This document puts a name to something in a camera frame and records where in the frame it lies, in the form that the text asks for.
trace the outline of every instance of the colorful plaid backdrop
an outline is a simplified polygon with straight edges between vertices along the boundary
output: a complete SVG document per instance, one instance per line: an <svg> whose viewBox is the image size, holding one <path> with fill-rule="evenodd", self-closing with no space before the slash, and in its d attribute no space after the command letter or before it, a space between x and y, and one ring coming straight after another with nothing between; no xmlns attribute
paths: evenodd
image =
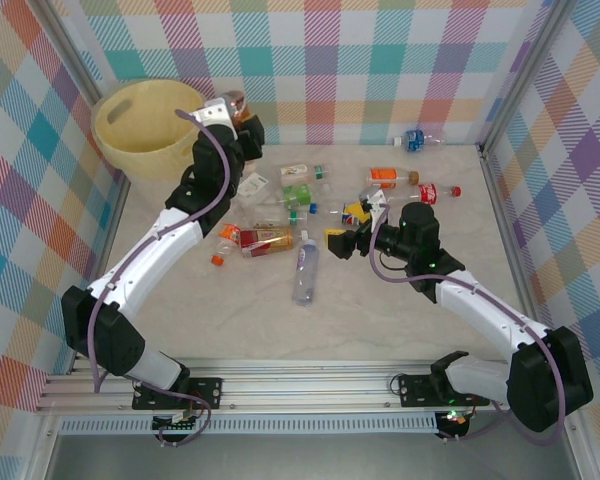
<svg viewBox="0 0 600 480"><path fill-rule="evenodd" d="M243 89L269 143L300 144L383 144L418 123L474 143L551 3L54 2L96 78L101 58L118 81L178 78L207 97Z"/></svg>
<svg viewBox="0 0 600 480"><path fill-rule="evenodd" d="M0 480L24 465L45 378L66 366L60 296L94 274L117 198L89 124L24 0L0 1Z"/></svg>
<svg viewBox="0 0 600 480"><path fill-rule="evenodd" d="M541 320L582 342L600 463L600 0L578 3L493 153Z"/></svg>

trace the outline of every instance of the table surface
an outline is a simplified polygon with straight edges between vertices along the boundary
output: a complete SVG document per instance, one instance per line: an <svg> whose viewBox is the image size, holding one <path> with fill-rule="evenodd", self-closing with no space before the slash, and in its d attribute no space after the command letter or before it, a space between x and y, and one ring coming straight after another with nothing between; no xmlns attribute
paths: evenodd
<svg viewBox="0 0 600 480"><path fill-rule="evenodd" d="M364 186L365 167L371 166L418 170L421 182L461 186L460 198L435 206L442 245L486 288L520 308L475 147L410 155L388 146L266 146L257 171L270 178L275 165L325 162L332 166L330 183L338 199L354 200ZM173 186L132 184L109 267L149 229L158 213L156 199L166 198ZM223 220L239 224L240 218L239 209L232 208ZM357 253L348 261L336 258L324 244L323 226L310 228L320 248L311 306L291 301L297 248L251 259L234 253L218 268L210 262L216 242L210 234L151 292L136 328L149 344L175 357L433 360L468 350L484 359L501 358L452 312L408 285L377 278L368 258Z"/></svg>

